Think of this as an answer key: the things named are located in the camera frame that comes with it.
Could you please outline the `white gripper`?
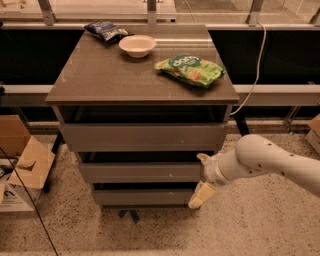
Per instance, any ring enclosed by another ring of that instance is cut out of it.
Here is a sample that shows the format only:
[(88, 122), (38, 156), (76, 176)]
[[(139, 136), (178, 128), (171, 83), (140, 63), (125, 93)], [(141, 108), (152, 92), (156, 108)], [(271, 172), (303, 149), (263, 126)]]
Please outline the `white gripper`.
[(200, 208), (204, 202), (215, 194), (216, 188), (214, 185), (224, 186), (231, 183), (232, 165), (226, 153), (218, 153), (213, 156), (198, 153), (197, 158), (203, 165), (203, 174), (207, 182), (200, 181), (197, 184), (188, 202), (191, 209)]

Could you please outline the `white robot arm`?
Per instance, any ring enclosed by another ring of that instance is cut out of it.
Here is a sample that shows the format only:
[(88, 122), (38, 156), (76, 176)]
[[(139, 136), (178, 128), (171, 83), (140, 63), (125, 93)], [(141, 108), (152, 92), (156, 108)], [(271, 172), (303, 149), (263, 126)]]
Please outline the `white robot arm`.
[(197, 158), (203, 166), (204, 180), (197, 184), (188, 202), (191, 209), (200, 208), (218, 186), (268, 172), (281, 175), (320, 196), (320, 161), (290, 153), (260, 135), (245, 135), (232, 150), (213, 156), (199, 153)]

